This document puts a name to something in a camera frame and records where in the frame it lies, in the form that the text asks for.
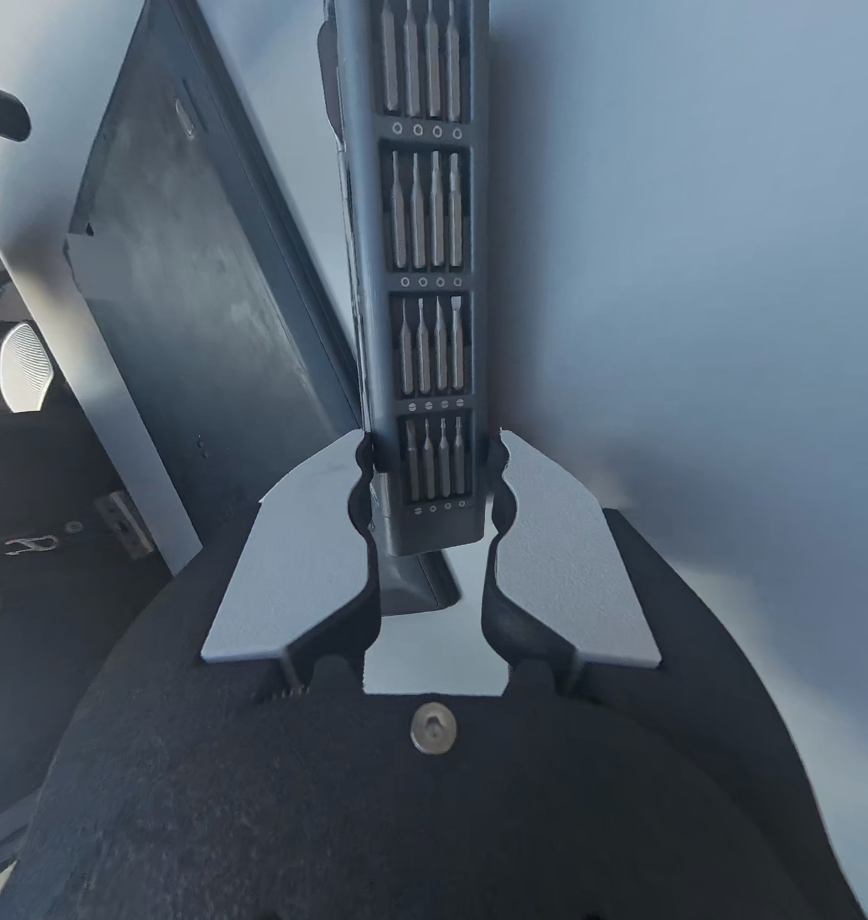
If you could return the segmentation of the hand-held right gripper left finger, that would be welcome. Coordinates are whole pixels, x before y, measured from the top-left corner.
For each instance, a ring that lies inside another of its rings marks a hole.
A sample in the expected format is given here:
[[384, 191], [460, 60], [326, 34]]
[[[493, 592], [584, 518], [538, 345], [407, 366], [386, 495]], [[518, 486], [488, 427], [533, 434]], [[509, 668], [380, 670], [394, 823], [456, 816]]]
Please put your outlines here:
[[207, 664], [274, 661], [309, 686], [325, 658], [364, 685], [380, 636], [370, 434], [348, 431], [267, 491], [201, 648]]

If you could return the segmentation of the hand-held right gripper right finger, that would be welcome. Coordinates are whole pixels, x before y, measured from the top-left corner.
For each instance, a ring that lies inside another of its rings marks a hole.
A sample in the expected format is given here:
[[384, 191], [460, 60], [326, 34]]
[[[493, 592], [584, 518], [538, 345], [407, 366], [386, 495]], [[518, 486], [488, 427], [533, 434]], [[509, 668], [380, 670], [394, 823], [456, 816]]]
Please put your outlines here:
[[482, 630], [515, 669], [546, 664], [571, 691], [589, 665], [656, 670], [662, 654], [600, 502], [504, 429], [489, 454], [493, 523]]

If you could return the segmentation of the black laptop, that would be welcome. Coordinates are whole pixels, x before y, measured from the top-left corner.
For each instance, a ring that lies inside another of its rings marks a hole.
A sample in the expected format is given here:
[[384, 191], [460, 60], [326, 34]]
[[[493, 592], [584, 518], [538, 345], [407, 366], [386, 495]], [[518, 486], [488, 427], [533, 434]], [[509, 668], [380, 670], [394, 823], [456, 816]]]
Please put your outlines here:
[[207, 2], [144, 2], [81, 181], [66, 252], [207, 546], [361, 426], [342, 320]]

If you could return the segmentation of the grey screwdriver bit tray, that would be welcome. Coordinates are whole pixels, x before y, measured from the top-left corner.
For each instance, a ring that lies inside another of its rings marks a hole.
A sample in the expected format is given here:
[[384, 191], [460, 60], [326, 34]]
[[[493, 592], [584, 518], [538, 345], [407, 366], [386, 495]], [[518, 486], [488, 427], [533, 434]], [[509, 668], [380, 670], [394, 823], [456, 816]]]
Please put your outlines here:
[[379, 111], [378, 62], [372, 15], [376, 2], [324, 2], [317, 39], [326, 114], [335, 134], [356, 329], [363, 420], [373, 444], [372, 481], [376, 535], [394, 557], [422, 555], [478, 542], [484, 535], [488, 492], [487, 454], [487, 230], [489, 139], [489, 26], [486, 1], [471, 6], [471, 95], [467, 125], [471, 155], [472, 269], [467, 276], [472, 320], [472, 371], [469, 444], [474, 474], [473, 504], [447, 511], [430, 506], [421, 514], [396, 496], [396, 401], [388, 385], [390, 354], [387, 318], [393, 276], [385, 268], [382, 230], [382, 180], [379, 149], [383, 117]]

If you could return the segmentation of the white ribbed object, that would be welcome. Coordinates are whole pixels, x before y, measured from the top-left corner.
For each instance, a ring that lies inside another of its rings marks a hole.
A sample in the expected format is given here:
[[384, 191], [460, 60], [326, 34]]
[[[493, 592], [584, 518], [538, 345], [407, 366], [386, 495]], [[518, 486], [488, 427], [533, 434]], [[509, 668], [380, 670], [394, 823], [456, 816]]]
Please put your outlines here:
[[43, 408], [54, 378], [54, 364], [33, 326], [13, 325], [0, 343], [0, 392], [10, 412]]

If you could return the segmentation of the set of steel screwdriver bits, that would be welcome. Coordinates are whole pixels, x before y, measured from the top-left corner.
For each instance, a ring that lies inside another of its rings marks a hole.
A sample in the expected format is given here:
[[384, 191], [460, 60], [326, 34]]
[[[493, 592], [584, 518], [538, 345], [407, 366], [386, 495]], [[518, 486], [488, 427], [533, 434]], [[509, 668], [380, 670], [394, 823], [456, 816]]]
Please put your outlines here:
[[415, 514], [466, 509], [474, 492], [471, 6], [376, 2], [372, 25], [384, 264], [394, 282], [387, 334], [396, 496]]

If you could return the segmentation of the small metal bracket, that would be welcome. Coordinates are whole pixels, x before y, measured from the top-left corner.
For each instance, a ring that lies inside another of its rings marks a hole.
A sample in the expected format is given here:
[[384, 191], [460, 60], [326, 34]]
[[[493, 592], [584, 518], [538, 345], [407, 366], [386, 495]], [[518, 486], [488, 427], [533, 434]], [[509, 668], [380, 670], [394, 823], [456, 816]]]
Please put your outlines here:
[[130, 558], [146, 558], [158, 552], [150, 530], [126, 490], [103, 495], [94, 505]]

